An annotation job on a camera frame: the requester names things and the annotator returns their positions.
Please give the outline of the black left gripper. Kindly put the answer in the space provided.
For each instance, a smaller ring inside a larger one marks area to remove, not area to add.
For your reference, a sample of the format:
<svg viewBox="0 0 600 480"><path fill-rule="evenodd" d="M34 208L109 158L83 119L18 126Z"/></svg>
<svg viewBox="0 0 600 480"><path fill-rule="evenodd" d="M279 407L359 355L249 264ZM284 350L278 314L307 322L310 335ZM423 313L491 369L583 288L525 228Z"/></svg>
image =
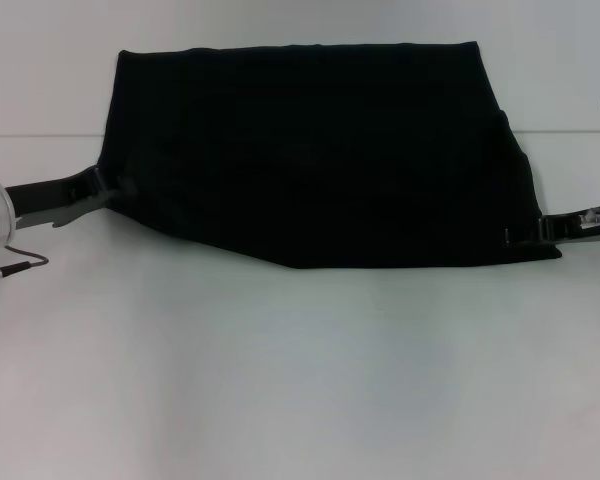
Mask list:
<svg viewBox="0 0 600 480"><path fill-rule="evenodd" d="M17 221L75 221L103 201L136 195L132 179L108 176L96 167L63 179L11 186L6 192Z"/></svg>

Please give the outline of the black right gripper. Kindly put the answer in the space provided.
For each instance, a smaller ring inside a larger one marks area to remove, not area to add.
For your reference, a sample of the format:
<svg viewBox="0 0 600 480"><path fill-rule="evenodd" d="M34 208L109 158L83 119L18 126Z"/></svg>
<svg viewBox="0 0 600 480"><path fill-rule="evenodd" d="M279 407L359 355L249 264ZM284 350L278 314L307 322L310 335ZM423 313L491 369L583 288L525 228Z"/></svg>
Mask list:
<svg viewBox="0 0 600 480"><path fill-rule="evenodd" d="M536 248L548 244L600 242L600 206L543 216L538 225L504 229L507 248Z"/></svg>

